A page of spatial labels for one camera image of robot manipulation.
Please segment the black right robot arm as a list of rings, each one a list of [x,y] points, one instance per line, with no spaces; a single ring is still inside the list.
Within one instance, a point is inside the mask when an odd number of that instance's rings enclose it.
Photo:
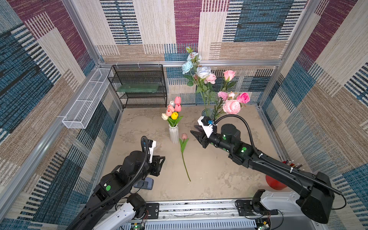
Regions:
[[[328,223],[335,195],[326,174],[294,170],[275,160],[241,141],[241,132],[232,124],[223,125],[221,133],[213,132],[210,136],[200,125],[196,125],[191,134],[203,148],[212,145],[222,149],[237,165],[264,173],[291,188],[300,195],[296,203],[305,216],[321,224]]]

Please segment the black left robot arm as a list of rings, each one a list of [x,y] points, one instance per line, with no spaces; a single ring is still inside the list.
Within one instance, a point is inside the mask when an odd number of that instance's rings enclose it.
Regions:
[[[84,208],[67,229],[93,229],[108,211],[130,194],[134,185],[148,175],[159,176],[164,161],[164,156],[149,154],[146,157],[142,151],[131,152],[122,165],[101,178]]]

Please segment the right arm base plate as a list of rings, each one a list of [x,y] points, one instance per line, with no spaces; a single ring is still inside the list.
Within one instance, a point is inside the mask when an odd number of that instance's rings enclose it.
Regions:
[[[260,218],[261,216],[267,216],[268,214],[270,214],[271,216],[278,215],[278,211],[276,209],[267,209],[261,203],[261,196],[264,192],[264,189],[259,189],[251,199],[236,200],[235,206],[237,208],[239,216],[257,216],[257,218]]]

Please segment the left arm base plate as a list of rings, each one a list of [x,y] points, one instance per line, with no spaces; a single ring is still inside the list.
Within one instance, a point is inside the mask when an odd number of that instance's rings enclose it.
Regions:
[[[158,219],[160,204],[159,203],[147,203],[144,205],[144,213],[142,219]]]

